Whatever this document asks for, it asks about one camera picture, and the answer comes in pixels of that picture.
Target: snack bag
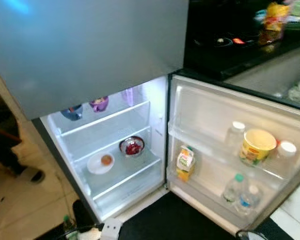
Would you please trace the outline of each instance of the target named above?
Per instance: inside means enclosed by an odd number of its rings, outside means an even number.
[[[266,30],[281,32],[283,30],[290,7],[287,5],[270,3],[266,9],[264,28]]]
[[[187,182],[195,169],[194,152],[190,147],[182,145],[176,160],[176,174],[182,181]]]

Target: refrigerator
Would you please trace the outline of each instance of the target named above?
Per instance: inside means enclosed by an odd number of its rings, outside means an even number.
[[[235,234],[300,183],[300,109],[171,74],[183,65],[187,13],[186,0],[0,1],[0,75],[96,222],[165,185]],[[94,109],[100,99],[106,107]],[[79,105],[77,119],[62,114]],[[293,142],[291,174],[279,162],[243,164],[224,142],[232,121]],[[133,136],[144,149],[126,156],[119,145]],[[186,182],[176,173],[182,145],[196,159]],[[113,159],[102,174],[88,170],[98,155]],[[222,201],[236,173],[263,192],[249,215]]]

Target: white bowl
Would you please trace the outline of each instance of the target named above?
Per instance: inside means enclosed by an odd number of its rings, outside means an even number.
[[[101,158],[104,155],[110,155],[112,158],[112,162],[109,165],[104,165],[101,162]],[[88,171],[92,174],[105,174],[110,171],[110,169],[114,166],[115,164],[115,157],[108,152],[98,152],[95,155],[93,155],[89,160],[88,163],[86,164],[86,167],[88,168]]]

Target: yellow tub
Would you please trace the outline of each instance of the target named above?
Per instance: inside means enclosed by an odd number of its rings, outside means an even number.
[[[244,133],[239,156],[244,163],[257,165],[277,146],[275,137],[261,129],[250,129]]]

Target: bowl of red food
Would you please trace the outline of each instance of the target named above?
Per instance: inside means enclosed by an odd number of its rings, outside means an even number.
[[[119,148],[126,157],[137,157],[145,148],[145,142],[141,137],[131,136],[121,141]]]

